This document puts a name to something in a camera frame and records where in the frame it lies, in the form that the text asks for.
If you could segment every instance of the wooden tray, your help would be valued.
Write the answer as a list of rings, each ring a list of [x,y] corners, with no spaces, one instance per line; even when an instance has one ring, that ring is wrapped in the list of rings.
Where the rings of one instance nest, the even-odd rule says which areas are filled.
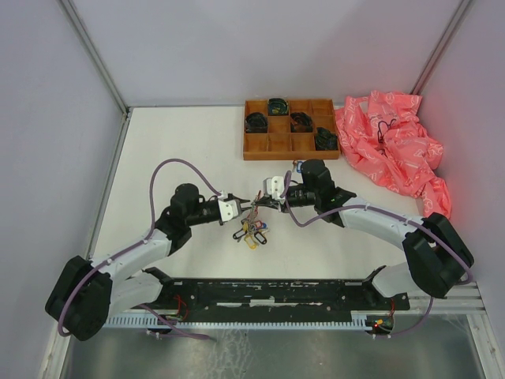
[[[291,133],[290,115],[269,116],[268,100],[247,100],[242,127],[244,128],[244,160],[294,160],[294,159],[338,159],[337,150],[317,151],[314,135],[317,128],[337,133],[335,111],[331,99],[288,99],[290,115],[305,112],[312,118],[312,133]],[[254,112],[268,119],[267,133],[246,133],[245,118]]]

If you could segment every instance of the grey wall panel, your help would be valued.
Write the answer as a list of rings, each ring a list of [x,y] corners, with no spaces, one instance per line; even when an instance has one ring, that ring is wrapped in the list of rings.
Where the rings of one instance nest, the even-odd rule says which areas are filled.
[[[74,0],[128,105],[412,89],[458,0]]]
[[[121,115],[54,0],[0,5],[0,377],[39,372],[43,307],[89,242]]]
[[[452,221],[475,256],[475,274],[505,351],[505,2],[476,2],[424,91],[421,121],[445,144],[440,166]]]

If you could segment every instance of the red crumpled bag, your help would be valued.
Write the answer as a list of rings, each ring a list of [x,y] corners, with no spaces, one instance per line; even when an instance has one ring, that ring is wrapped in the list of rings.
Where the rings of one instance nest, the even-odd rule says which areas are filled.
[[[428,136],[416,116],[421,96],[372,91],[347,97],[335,111],[340,146],[350,165],[401,195],[421,197],[425,216],[451,214],[445,181],[433,172],[443,146]]]

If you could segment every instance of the metal floor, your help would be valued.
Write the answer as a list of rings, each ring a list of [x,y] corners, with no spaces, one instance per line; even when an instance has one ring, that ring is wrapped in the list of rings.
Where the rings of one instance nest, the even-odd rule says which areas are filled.
[[[418,317],[397,316],[397,330]],[[413,334],[372,340],[364,332],[199,330],[215,341],[157,340],[105,328],[73,340],[65,379],[484,379],[466,316],[432,316]]]

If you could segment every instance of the black mounting plate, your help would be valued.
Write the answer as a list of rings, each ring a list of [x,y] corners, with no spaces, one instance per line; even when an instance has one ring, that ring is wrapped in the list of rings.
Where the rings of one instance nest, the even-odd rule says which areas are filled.
[[[391,299],[363,280],[174,278],[171,290],[188,305],[187,322],[349,322],[353,310],[391,309]],[[393,299],[396,310],[410,309],[406,294]],[[150,306],[173,310],[178,301],[159,298]]]

